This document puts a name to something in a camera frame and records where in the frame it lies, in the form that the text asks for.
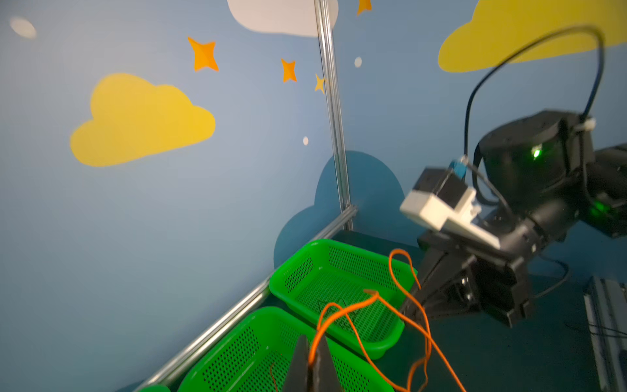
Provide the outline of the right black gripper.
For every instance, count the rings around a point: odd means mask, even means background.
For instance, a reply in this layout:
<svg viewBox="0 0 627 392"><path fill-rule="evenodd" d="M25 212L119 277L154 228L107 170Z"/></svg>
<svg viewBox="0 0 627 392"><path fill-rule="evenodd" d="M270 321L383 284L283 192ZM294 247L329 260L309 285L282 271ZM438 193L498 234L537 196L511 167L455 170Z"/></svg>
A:
<svg viewBox="0 0 627 392"><path fill-rule="evenodd" d="M410 294L429 319L484 312L511 328L534 310L528 263L558 238L558 202L528 209L502 250L460 235L428 231L418 238L421 287Z"/></svg>

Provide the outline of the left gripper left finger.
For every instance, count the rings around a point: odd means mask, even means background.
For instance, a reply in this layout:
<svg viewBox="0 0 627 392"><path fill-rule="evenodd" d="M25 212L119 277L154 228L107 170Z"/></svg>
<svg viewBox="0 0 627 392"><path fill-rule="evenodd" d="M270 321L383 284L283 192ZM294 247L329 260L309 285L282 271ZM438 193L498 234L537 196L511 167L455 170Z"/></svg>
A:
<svg viewBox="0 0 627 392"><path fill-rule="evenodd" d="M292 361L288 369L283 392L307 392L310 388L310 343L307 336L301 335L292 355Z"/></svg>

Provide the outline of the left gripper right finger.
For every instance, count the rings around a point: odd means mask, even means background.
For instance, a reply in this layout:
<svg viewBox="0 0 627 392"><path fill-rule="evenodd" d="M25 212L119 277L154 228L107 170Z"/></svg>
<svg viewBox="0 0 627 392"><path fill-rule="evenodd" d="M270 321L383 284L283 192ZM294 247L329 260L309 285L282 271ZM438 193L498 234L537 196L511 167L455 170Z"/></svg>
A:
<svg viewBox="0 0 627 392"><path fill-rule="evenodd" d="M313 365L310 366L310 390L313 392L342 392L343 390L325 335L322 336L315 349Z"/></svg>

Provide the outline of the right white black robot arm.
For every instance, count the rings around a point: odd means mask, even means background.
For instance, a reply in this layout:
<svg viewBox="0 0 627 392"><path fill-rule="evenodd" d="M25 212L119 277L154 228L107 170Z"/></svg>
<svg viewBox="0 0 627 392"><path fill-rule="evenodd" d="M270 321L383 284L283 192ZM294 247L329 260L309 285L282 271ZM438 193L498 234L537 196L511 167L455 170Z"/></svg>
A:
<svg viewBox="0 0 627 392"><path fill-rule="evenodd" d="M596 150L594 126L544 110L488 132L472 158L426 168L400 207L426 230L401 313L419 323L483 311L512 325L538 298L528 263L573 225L625 236L626 148Z"/></svg>

